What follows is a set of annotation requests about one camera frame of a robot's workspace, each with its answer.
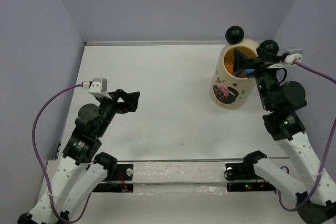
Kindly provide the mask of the upright-lying blue label water bottle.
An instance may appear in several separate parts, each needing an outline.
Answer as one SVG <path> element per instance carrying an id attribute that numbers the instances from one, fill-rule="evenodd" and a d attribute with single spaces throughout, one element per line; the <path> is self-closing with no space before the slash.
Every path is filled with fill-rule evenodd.
<path id="1" fill-rule="evenodd" d="M 235 73 L 235 76 L 238 78 L 246 78 L 248 75 L 253 73 L 255 70 L 254 69 L 245 69 L 239 72 Z"/>

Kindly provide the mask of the orange juice bottle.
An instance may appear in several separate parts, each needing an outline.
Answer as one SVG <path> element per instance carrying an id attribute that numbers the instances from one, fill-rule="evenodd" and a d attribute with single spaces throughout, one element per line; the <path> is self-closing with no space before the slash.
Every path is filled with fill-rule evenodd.
<path id="1" fill-rule="evenodd" d="M 234 64 L 233 64 L 233 62 L 225 62 L 224 66 L 225 66 L 225 69 L 227 70 L 227 72 L 233 76 L 234 75 L 234 71 L 233 71 Z"/>

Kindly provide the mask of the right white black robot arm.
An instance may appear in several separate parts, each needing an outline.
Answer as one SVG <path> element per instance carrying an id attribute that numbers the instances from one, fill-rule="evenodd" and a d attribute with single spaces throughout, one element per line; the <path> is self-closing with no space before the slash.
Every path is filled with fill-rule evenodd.
<path id="1" fill-rule="evenodd" d="M 249 58 L 234 49 L 233 71 L 251 70 L 248 78 L 257 84 L 262 107 L 268 112 L 263 121 L 266 130 L 289 157 L 300 179 L 293 178 L 286 168 L 279 168 L 262 152 L 244 157 L 241 171 L 248 178 L 255 176 L 272 184 L 278 196 L 291 196 L 294 208 L 305 223 L 325 223 L 335 217 L 335 181 L 325 169 L 329 148 L 335 133 L 331 129 L 322 159 L 313 150 L 305 126 L 296 111 L 307 105 L 304 87 L 296 81 L 283 82 L 277 78 L 279 69 L 299 66 L 331 82 L 335 79 L 309 68 L 301 62 L 301 50 L 293 49 L 281 56 L 257 48 L 257 57 Z"/>

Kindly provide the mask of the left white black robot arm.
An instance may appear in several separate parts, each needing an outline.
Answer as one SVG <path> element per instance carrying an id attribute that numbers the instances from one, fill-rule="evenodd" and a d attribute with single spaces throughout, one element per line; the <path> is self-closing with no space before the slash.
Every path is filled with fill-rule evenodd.
<path id="1" fill-rule="evenodd" d="M 117 89 L 93 96 L 99 104 L 89 103 L 79 109 L 55 174 L 50 178 L 42 166 L 47 188 L 34 208 L 20 215 L 18 223 L 76 223 L 82 217 L 74 217 L 79 206 L 86 207 L 94 188 L 115 176 L 117 159 L 98 152 L 100 138 L 116 114 L 137 110 L 140 92 Z"/>

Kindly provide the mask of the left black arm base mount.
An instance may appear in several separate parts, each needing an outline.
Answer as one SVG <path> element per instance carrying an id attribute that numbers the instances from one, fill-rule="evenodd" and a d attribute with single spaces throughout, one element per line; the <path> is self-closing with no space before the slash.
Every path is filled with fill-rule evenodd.
<path id="1" fill-rule="evenodd" d="M 134 165 L 131 163 L 118 163 L 114 173 L 108 173 L 105 180 L 100 182 L 93 190 L 94 193 L 132 193 L 133 192 Z"/>

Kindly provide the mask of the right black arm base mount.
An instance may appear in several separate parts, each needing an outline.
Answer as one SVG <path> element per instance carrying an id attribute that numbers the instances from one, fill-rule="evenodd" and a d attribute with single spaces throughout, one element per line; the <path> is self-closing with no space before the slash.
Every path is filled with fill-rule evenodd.
<path id="1" fill-rule="evenodd" d="M 228 193 L 275 191 L 275 187 L 265 179 L 244 170 L 243 163 L 226 163 L 223 173 L 227 181 Z"/>

